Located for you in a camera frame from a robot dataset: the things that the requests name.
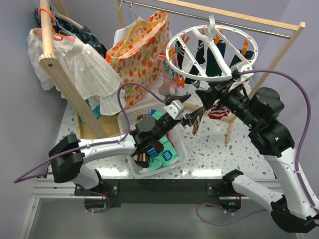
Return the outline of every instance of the white shirt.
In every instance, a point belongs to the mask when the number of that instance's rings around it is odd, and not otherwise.
[[[54,82],[39,65],[39,56],[43,54],[42,34],[34,34],[35,28],[28,36],[28,53],[34,71],[44,90],[54,87]],[[89,44],[84,44],[76,36],[72,42],[66,38],[62,41],[53,41],[54,53],[64,69],[69,73],[83,99],[88,99],[93,110],[101,105],[102,115],[114,115],[121,111],[117,101],[117,91],[122,78],[114,71],[110,64]],[[124,91],[121,91],[121,102]]]

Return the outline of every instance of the metal rod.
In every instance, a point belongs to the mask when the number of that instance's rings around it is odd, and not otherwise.
[[[157,7],[157,6],[151,6],[151,5],[138,3],[138,2],[127,1],[127,0],[124,0],[123,2],[129,3],[129,4],[132,3],[133,5],[147,7],[147,8],[151,8],[151,9],[155,9],[155,10],[165,11],[165,12],[176,14],[176,15],[187,16],[187,17],[190,17],[190,18],[195,18],[195,19],[199,19],[199,20],[209,21],[209,19],[207,17],[192,15],[192,14],[188,14],[188,13],[184,13],[184,12],[180,12],[180,11],[173,11],[173,10],[169,10],[169,9],[165,9],[165,8],[161,8],[161,7]],[[278,33],[271,32],[271,31],[263,31],[263,30],[259,30],[259,29],[256,29],[256,28],[242,26],[242,25],[237,25],[237,24],[232,24],[232,23],[228,23],[228,22],[224,22],[224,21],[217,21],[216,20],[215,22],[219,23],[219,24],[223,24],[223,25],[228,25],[228,26],[232,26],[232,27],[236,27],[236,28],[249,30],[249,31],[255,31],[255,32],[259,32],[259,33],[263,33],[263,34],[267,34],[267,35],[272,35],[272,36],[277,36],[277,37],[281,37],[281,38],[290,39],[290,36],[278,34]]]

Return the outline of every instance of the wooden clothes rack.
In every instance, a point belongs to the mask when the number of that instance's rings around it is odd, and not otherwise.
[[[120,6],[120,1],[121,0],[115,0],[115,6],[116,6],[116,11],[118,14],[118,19],[119,19],[119,25],[120,28],[125,27],[125,21],[124,21],[124,16],[123,16],[123,11],[119,9]],[[288,51],[288,49],[291,47],[291,45],[294,43],[294,41],[297,39],[297,37],[301,34],[302,30],[305,27],[305,23],[301,22],[298,26],[297,25],[292,25],[292,24],[287,24],[283,22],[278,22],[278,21],[273,21],[273,20],[268,20],[268,19],[263,19],[259,17],[254,17],[254,16],[248,16],[236,12],[230,12],[230,11],[225,11],[221,9],[216,9],[208,6],[202,6],[194,3],[189,3],[189,2],[183,2],[179,0],[154,0],[154,1],[159,1],[159,2],[165,2],[168,4],[173,4],[173,5],[178,5],[182,7],[187,7],[187,8],[192,8],[192,9],[198,9],[206,12],[210,12],[213,14],[219,14],[219,15],[224,15],[224,16],[229,16],[233,18],[239,18],[239,19],[244,19],[247,21],[252,21],[252,22],[257,22],[260,24],[265,24],[265,25],[271,25],[283,29],[288,29],[293,31],[291,36],[286,36],[274,32],[268,32],[268,31],[263,31],[260,29],[256,28],[250,28],[242,25],[237,25],[237,24],[232,24],[232,23],[227,23],[227,22],[222,22],[222,21],[216,21],[216,23],[220,24],[225,24],[225,25],[230,25],[233,27],[241,28],[241,29],[246,29],[246,30],[252,30],[268,35],[273,35],[277,37],[283,37],[288,39],[286,44],[283,46],[283,48],[280,50],[280,52],[277,54],[277,56],[274,58],[272,63],[269,65],[268,69],[274,69],[275,66],[278,64],[278,62],[282,59],[284,54]],[[72,24],[74,24],[78,28],[82,28],[81,25],[77,24],[76,22],[70,20],[68,18],[68,13],[64,7],[64,4],[62,0],[51,0],[53,9],[56,13],[56,15]],[[191,15],[187,14],[184,12],[179,12],[179,11],[173,11],[170,9],[164,9],[156,6],[151,6],[148,4],[142,4],[138,2],[131,2],[131,1],[124,1],[125,3],[129,4],[135,4],[138,6],[142,7],[148,7],[152,9],[157,9],[157,10],[163,10],[169,13],[173,14],[179,14],[179,15],[184,15],[187,17],[192,17],[192,18],[197,18],[197,19],[202,19],[202,20],[207,20],[208,18],[206,17],[201,17],[201,16],[196,16],[196,15]],[[44,7],[46,9],[50,9],[49,3],[47,0],[40,0],[40,6]],[[95,116],[93,115],[91,109],[89,106],[86,104],[85,100],[82,98],[74,84],[72,83],[72,80],[68,74],[68,72],[63,68],[59,60],[54,54],[54,45],[53,45],[53,32],[52,32],[52,25],[51,25],[51,17],[50,15],[42,11],[41,12],[41,25],[42,25],[42,39],[43,39],[43,55],[40,56],[39,58],[39,64],[40,66],[44,69],[44,71],[48,74],[48,76],[54,81],[55,85],[60,89],[61,93],[65,96],[66,100],[72,105],[74,112],[75,112],[75,120],[77,123],[77,130],[78,130],[78,137],[79,138],[105,138],[108,136],[114,136],[119,134],[119,127],[117,123],[117,116],[100,116],[99,119],[96,119]],[[252,92],[250,93],[250,96],[254,95],[257,89],[263,84],[263,82],[266,80],[268,77],[269,73],[264,74],[259,82],[256,84]],[[189,108],[198,108],[197,106],[194,106],[192,104],[188,104]],[[85,124],[82,124],[81,121],[79,120],[79,117],[83,119]],[[231,133],[231,128],[233,125],[233,122],[235,121],[236,117],[232,118],[224,118],[223,120],[226,122],[229,122],[229,128],[228,128],[228,133],[226,137],[226,142],[229,141],[229,136]]]
[[[116,8],[117,8],[120,28],[123,28],[125,26],[124,26],[123,11],[119,10],[120,1],[121,0],[115,0],[115,4],[116,4]],[[180,0],[154,0],[154,1],[165,2],[165,3],[168,3],[168,4],[172,4],[172,5],[187,7],[187,8],[196,9],[196,10],[202,10],[202,11],[210,12],[210,13],[213,13],[213,14],[233,17],[233,18],[237,18],[237,19],[242,19],[242,20],[246,20],[246,21],[260,23],[260,24],[263,24],[263,25],[269,25],[269,26],[273,26],[273,27],[278,27],[278,28],[282,28],[282,29],[291,30],[293,33],[290,36],[287,36],[287,35],[282,35],[282,34],[278,34],[278,33],[274,33],[274,32],[263,31],[263,30],[256,29],[256,28],[251,28],[251,27],[246,27],[246,26],[242,26],[242,25],[232,24],[232,23],[228,23],[228,22],[222,22],[222,21],[217,21],[217,20],[215,21],[216,23],[220,23],[220,24],[230,25],[230,26],[233,26],[233,27],[242,28],[242,29],[255,31],[255,32],[260,32],[260,33],[263,33],[263,34],[268,34],[268,35],[272,35],[272,36],[276,36],[276,37],[286,38],[287,42],[284,44],[282,49],[277,53],[276,57],[273,59],[273,61],[268,66],[267,69],[269,69],[269,70],[273,70],[277,66],[277,64],[280,62],[282,57],[286,54],[286,52],[289,50],[289,48],[292,46],[292,44],[295,42],[295,40],[299,37],[299,35],[302,33],[303,29],[306,26],[306,24],[304,22],[300,22],[299,25],[292,25],[292,24],[288,24],[288,23],[284,23],[284,22],[273,21],[273,20],[264,19],[264,18],[260,18],[260,17],[244,15],[244,14],[237,13],[237,12],[221,10],[221,9],[217,9],[217,8],[213,8],[213,7],[209,7],[209,6],[202,6],[202,5],[198,5],[198,4],[195,4],[195,3],[184,2],[184,1],[180,1]],[[170,9],[164,9],[164,8],[160,8],[160,7],[155,7],[155,6],[151,6],[151,5],[148,5],[148,4],[137,3],[136,1],[125,0],[123,2],[129,3],[129,4],[138,5],[138,6],[142,6],[142,7],[148,7],[148,8],[151,8],[151,9],[162,10],[162,11],[166,11],[166,12],[169,12],[169,13],[183,15],[183,16],[187,16],[187,17],[191,17],[191,18],[196,18],[196,19],[209,21],[209,19],[205,18],[205,17],[192,15],[192,14],[188,14],[188,13],[185,13],[185,12],[180,12],[180,11],[174,11],[174,10],[170,10]],[[267,79],[268,76],[269,76],[269,73],[264,73],[261,76],[261,78],[259,79],[257,84],[254,86],[254,88],[250,92],[249,98],[252,98],[254,96],[256,91],[261,87],[261,85],[264,83],[264,81]],[[195,105],[192,105],[192,104],[189,104],[189,103],[186,104],[186,107],[189,108],[189,109],[192,109],[192,110],[198,109],[198,106],[195,106]],[[225,143],[228,143],[233,123],[236,120],[236,116],[224,117],[224,118],[222,118],[222,120],[229,123],[227,136],[226,136],[226,139],[225,139]]]

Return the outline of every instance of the white speckled surface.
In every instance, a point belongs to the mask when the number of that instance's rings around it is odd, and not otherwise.
[[[158,81],[153,89],[161,84]],[[186,85],[179,94],[189,92],[188,100],[200,104],[200,99],[194,93],[195,88]],[[263,156],[252,145],[248,138],[248,128],[239,120],[233,124],[233,131],[228,144],[225,144],[228,123],[203,117],[197,135],[192,135],[191,128],[181,132],[183,143],[187,148],[189,159],[184,165],[153,176],[154,179],[195,179],[221,178],[233,169],[243,171],[252,179],[274,179],[274,173]],[[74,111],[68,104],[65,110],[58,140],[76,130]],[[125,156],[99,159],[86,164],[89,168],[98,169],[103,178],[132,179]]]

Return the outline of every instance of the gray floor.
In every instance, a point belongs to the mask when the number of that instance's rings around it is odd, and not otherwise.
[[[101,214],[84,212],[83,199],[40,201],[30,239],[295,239],[281,231],[263,212],[225,227],[202,222],[196,205],[122,204]],[[202,208],[203,217],[228,222],[260,207],[243,202],[235,217],[214,208]]]

